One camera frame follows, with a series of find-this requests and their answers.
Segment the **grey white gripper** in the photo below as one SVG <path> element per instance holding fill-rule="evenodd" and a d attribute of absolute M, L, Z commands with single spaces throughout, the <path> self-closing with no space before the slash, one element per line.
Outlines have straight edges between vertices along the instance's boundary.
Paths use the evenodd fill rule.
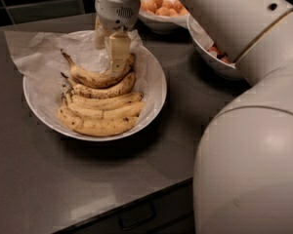
<path fill-rule="evenodd" d="M 95 47 L 105 48 L 108 38 L 109 71 L 119 74 L 123 71 L 126 58 L 130 53 L 131 39 L 127 31 L 111 30 L 131 29 L 137 19 L 141 0 L 96 0 Z"/>

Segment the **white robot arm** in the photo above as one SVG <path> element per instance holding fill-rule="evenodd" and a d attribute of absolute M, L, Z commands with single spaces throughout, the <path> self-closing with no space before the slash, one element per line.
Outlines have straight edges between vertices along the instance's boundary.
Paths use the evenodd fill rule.
<path fill-rule="evenodd" d="M 180 1 L 251 86 L 201 137 L 195 233 L 293 234 L 293 5 Z"/>

